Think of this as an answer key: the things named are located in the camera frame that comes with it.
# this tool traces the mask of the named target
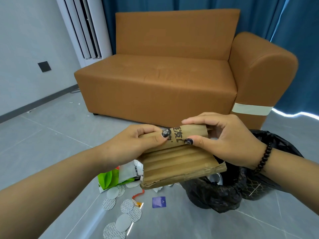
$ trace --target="sofa seat cushion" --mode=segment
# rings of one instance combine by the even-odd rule
[[[229,114],[227,61],[117,54],[75,72],[90,112],[173,127],[204,111]]]

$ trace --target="curtain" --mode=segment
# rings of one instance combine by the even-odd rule
[[[102,0],[113,54],[116,53],[115,13],[238,8],[236,32],[248,31],[270,40],[285,0]]]
[[[299,61],[295,79],[275,108],[319,115],[319,0],[289,0],[272,42]]]

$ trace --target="sofa armrest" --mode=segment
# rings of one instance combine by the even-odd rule
[[[233,40],[229,65],[238,90],[232,113],[248,128],[259,129],[293,80],[298,60],[291,52],[242,32]]]

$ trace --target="fingernail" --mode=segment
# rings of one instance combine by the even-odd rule
[[[184,142],[185,142],[185,144],[193,145],[193,139],[191,139],[191,138],[186,138],[184,140]]]
[[[168,137],[171,134],[171,129],[165,129],[162,131],[163,137]]]

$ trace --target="beaded bracelet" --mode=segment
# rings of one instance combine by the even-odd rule
[[[266,164],[268,157],[272,150],[272,143],[269,142],[267,145],[267,148],[265,150],[264,156],[261,158],[260,163],[258,164],[257,168],[254,170],[254,174],[260,173],[260,171],[263,169],[264,165]]]

